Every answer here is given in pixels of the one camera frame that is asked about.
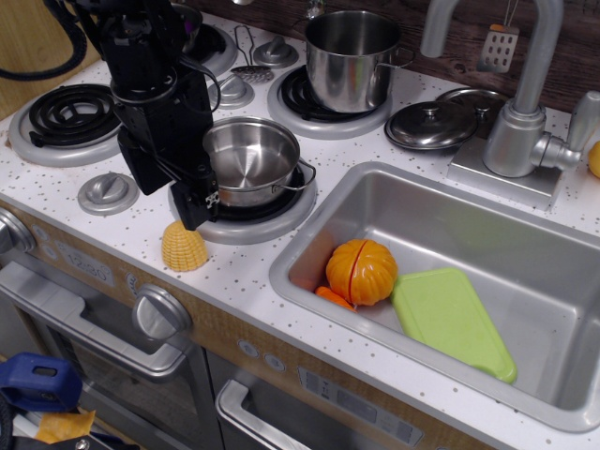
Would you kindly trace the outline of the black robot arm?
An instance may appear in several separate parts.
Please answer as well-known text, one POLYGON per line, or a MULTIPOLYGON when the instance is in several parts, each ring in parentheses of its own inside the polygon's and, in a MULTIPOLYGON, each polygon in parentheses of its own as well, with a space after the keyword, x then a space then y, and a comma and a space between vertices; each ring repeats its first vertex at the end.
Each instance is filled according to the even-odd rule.
POLYGON ((213 125, 210 70, 184 52, 185 20, 168 1, 47 1, 77 42, 107 64, 121 122, 117 141, 142 193, 169 185, 193 231, 218 215, 218 180, 203 148, 213 125))

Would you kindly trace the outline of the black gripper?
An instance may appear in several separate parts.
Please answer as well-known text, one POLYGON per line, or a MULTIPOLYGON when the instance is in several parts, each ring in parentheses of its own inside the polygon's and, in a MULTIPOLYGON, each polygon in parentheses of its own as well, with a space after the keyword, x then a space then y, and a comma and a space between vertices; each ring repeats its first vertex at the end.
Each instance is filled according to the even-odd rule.
POLYGON ((195 231, 218 218, 219 193, 203 134, 213 125, 205 67, 180 66, 158 75, 142 70, 112 75, 118 143, 139 189, 165 185, 184 228, 195 231))

